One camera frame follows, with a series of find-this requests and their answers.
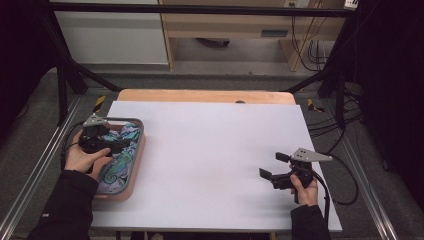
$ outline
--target aluminum rail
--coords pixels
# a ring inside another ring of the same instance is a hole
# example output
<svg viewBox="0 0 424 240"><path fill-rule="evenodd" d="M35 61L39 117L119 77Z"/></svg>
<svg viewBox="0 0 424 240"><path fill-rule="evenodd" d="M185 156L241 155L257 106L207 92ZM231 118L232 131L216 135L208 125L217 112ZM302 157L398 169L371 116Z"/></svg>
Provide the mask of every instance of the aluminum rail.
<svg viewBox="0 0 424 240"><path fill-rule="evenodd" d="M333 105L329 100L323 101L324 107L329 110L330 117L334 117L335 110ZM340 129L337 129L337 134L341 136ZM398 240L396 231L387 216L383 205L377 196L377 193L374 190L374 187L370 183L370 180L367 177L365 169L363 168L360 159L355 154L354 148L350 143L347 137L344 137L340 142L343 150L346 153L346 160L349 163L352 173L354 174L356 180L358 181L359 190L362 194L365 204L368 207L368 210L371 214L371 217L374 220L375 226L377 227L378 232L380 233L382 240Z"/></svg>
<svg viewBox="0 0 424 240"><path fill-rule="evenodd" d="M32 196L37 189L37 186L41 182L41 179L44 176L44 173L49 166L54 154L56 153L57 148L60 143L62 143L63 137L66 135L68 128L70 127L71 121L75 116L76 109L81 101L81 96L71 103L69 107L70 114L62 126L57 127L53 136L51 137L49 143L47 144L44 152L41 157L38 159L37 164L34 167L31 175L28 177L24 187L19 193L13 205L10 207L9 212L6 217L3 219L0 225L0 239L7 240L12 236L13 231L18 224L22 214L24 213L26 207L28 206Z"/></svg>

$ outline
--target person's sleeve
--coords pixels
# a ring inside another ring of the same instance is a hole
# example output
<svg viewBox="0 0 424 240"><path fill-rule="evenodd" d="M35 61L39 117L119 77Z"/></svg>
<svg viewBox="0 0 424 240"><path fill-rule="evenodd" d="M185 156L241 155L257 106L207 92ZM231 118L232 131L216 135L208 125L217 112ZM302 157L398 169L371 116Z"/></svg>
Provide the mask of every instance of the person's sleeve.
<svg viewBox="0 0 424 240"><path fill-rule="evenodd" d="M63 171L28 240L89 239L92 205L98 183L78 171Z"/></svg>
<svg viewBox="0 0 424 240"><path fill-rule="evenodd" d="M304 205L291 211L293 240L331 239L328 226L318 206Z"/></svg>

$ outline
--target white wall panel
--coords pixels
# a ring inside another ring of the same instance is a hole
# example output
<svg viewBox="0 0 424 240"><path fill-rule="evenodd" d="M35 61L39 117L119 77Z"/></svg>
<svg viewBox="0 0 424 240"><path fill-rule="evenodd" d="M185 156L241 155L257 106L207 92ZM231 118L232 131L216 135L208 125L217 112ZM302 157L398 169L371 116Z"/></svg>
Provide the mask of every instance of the white wall panel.
<svg viewBox="0 0 424 240"><path fill-rule="evenodd" d="M156 0L53 0L54 2L157 4ZM159 14L56 12L79 63L168 64Z"/></svg>

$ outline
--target white tabletop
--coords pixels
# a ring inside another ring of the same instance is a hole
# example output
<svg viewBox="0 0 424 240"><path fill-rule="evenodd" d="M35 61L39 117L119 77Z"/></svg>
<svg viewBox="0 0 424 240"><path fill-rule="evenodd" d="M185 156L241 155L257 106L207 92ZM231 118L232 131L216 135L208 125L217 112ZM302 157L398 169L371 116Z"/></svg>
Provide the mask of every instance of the white tabletop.
<svg viewBox="0 0 424 240"><path fill-rule="evenodd" d="M146 145L132 196L96 200L92 227L278 232L297 207L259 168L288 173L275 152L314 150L297 105L115 101L108 117L143 121ZM319 164L314 170L322 176ZM324 211L324 190L319 188ZM340 231L331 204L330 231Z"/></svg>

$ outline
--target patterned cloth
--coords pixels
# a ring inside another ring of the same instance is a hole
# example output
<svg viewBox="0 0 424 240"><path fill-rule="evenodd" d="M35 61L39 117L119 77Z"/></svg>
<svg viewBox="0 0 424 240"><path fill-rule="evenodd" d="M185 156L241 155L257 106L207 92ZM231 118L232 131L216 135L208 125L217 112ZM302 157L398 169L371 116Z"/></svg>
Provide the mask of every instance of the patterned cloth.
<svg viewBox="0 0 424 240"><path fill-rule="evenodd" d="M112 160L105 164L98 175L100 194L117 194L124 190L131 176L134 164L134 157L137 150L140 129L134 123L125 124L121 131L110 130L108 135L103 136L105 141L117 141L122 139L132 139L129 147L121 153L113 154Z"/></svg>

